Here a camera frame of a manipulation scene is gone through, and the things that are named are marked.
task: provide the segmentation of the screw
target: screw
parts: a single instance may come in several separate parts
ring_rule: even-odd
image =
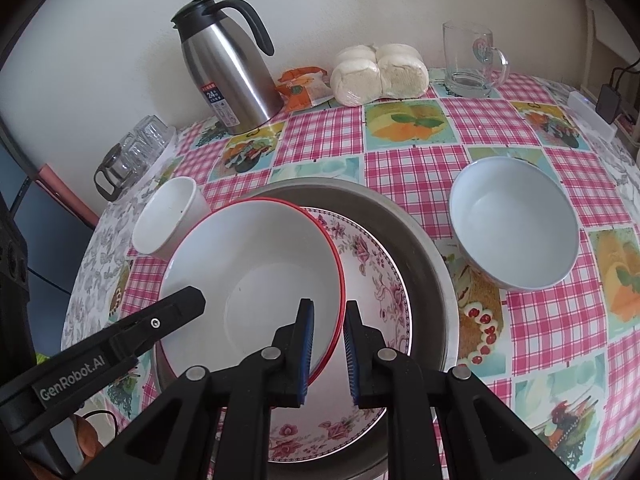
[[[265,358],[265,359],[277,359],[278,357],[280,357],[280,349],[276,348],[275,346],[267,346],[267,348],[263,348],[262,352],[260,352],[260,355]]]
[[[393,361],[396,358],[396,351],[393,348],[381,348],[378,350],[378,357],[383,361]]]
[[[457,365],[453,367],[453,376],[460,381],[466,381],[471,377],[471,370],[465,365]]]
[[[192,366],[187,370],[187,379],[190,381],[199,381],[207,374],[207,371],[202,366]]]

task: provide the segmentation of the table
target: table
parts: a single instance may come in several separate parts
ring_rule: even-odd
[[[235,137],[215,118],[182,131],[170,164],[100,218],[70,300],[63,348],[156,299],[166,264],[136,254],[130,235],[166,179],[193,177],[219,208],[283,178],[344,178],[394,200],[435,241],[460,298],[459,361],[580,478],[619,468],[640,439],[640,170],[619,142],[602,142],[572,116],[566,85],[513,74],[478,100],[449,95],[442,70],[430,75],[419,100],[357,108],[332,100]],[[451,240],[452,183],[467,164],[493,155],[535,164],[575,208],[580,253],[553,288],[497,290],[470,272]],[[473,301],[492,311],[492,333],[470,320]],[[145,354],[95,400],[122,427],[156,395]]]

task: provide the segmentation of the white wall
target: white wall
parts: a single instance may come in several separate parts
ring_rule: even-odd
[[[140,118],[185,126],[209,114],[170,23],[187,1],[47,0],[0,72],[0,113],[26,155],[47,162],[98,213],[95,167]],[[247,1],[273,39],[267,63],[276,77],[295,66],[331,68],[355,43],[409,43],[428,66],[442,66],[441,24],[460,19],[493,29],[515,71],[580,79],[583,0]]]

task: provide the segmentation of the glass mug handle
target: glass mug handle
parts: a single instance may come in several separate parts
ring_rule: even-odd
[[[494,46],[492,46],[491,50],[495,55],[498,56],[498,58],[500,58],[500,64],[502,65],[500,75],[496,79],[492,77],[491,86],[496,88],[507,81],[511,72],[511,68],[509,66],[509,60],[499,48],[495,48]]]

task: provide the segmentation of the metal basin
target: metal basin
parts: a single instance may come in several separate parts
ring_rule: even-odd
[[[296,178],[260,187],[244,198],[268,196],[336,212],[373,234],[398,266],[412,310],[411,356],[420,364],[448,370],[458,357],[458,304],[447,268],[417,222],[388,198],[367,187],[333,178]],[[158,352],[158,386],[167,373]],[[270,462],[270,480],[372,479],[386,471],[386,415],[356,442],[331,455],[299,463]]]

